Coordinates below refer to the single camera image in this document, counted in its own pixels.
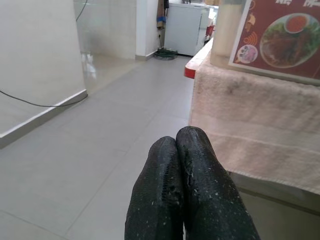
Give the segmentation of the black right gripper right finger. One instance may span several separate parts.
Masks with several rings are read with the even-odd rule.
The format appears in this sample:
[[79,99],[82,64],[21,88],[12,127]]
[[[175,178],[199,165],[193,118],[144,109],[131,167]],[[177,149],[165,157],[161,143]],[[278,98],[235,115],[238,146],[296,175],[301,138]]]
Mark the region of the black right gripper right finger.
[[176,135],[188,240],[258,240],[260,236],[206,133],[186,126]]

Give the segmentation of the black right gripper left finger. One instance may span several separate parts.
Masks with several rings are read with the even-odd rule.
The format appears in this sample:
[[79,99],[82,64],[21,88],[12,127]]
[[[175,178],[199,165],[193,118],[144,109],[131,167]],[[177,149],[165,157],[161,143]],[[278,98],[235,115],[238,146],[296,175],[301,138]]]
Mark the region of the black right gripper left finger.
[[170,136],[150,147],[131,193],[126,240],[181,240],[184,190],[176,141]]

